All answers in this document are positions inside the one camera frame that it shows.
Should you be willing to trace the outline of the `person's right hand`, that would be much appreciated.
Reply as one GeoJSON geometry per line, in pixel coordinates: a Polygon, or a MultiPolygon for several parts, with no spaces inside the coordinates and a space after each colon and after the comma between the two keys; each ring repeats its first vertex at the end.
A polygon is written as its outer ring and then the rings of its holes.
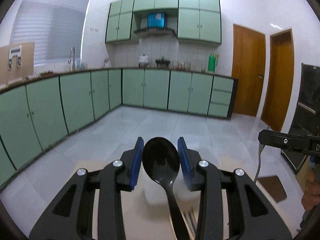
{"type": "Polygon", "coordinates": [[[315,173],[309,169],[305,175],[305,191],[302,198],[302,206],[305,211],[311,211],[312,208],[320,202],[320,187],[319,183],[315,181],[315,173]]]}

